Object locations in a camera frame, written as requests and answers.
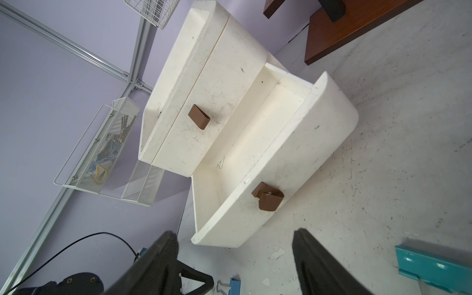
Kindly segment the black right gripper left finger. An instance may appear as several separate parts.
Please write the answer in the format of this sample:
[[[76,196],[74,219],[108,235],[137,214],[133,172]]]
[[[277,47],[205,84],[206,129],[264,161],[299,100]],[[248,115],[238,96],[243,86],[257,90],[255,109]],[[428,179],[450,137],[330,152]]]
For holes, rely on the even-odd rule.
[[[104,294],[171,295],[178,277],[178,250],[177,235],[165,232]]]

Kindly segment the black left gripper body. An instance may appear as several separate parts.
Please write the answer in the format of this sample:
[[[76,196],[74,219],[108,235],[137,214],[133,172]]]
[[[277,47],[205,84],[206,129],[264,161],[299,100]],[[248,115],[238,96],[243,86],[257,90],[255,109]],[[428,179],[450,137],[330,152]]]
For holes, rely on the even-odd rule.
[[[49,283],[30,288],[21,288],[14,295],[101,295],[104,285],[98,275],[82,272],[65,278],[60,283]]]

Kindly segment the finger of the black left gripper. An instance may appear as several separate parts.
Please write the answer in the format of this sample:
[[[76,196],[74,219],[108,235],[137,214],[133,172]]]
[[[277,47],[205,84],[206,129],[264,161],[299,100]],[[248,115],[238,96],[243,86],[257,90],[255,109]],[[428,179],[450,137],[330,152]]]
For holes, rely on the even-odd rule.
[[[180,286],[182,286],[182,278],[203,283],[202,286],[190,291],[188,295],[206,295],[215,286],[212,276],[195,270],[181,261],[177,261],[177,266]]]

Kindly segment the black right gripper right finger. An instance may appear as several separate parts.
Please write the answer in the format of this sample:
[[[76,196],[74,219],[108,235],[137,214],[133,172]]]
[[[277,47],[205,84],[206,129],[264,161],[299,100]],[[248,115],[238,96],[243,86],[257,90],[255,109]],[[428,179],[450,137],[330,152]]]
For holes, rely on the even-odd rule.
[[[371,294],[307,229],[294,232],[292,249],[302,294]]]

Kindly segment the blue binder clip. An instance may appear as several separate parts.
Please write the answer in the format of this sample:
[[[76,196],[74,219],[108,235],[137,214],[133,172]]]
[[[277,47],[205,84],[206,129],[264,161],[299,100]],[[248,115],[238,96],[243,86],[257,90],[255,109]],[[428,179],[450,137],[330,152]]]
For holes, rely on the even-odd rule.
[[[221,295],[240,295],[241,281],[231,278],[229,283],[223,283],[218,280],[216,285],[216,292]]]

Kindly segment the white drawer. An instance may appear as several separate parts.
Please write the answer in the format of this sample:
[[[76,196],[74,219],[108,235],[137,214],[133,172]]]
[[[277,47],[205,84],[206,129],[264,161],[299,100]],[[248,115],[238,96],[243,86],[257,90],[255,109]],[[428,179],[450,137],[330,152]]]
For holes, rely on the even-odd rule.
[[[192,243],[243,245],[358,121],[358,111],[328,73],[312,83],[266,64],[192,175]]]

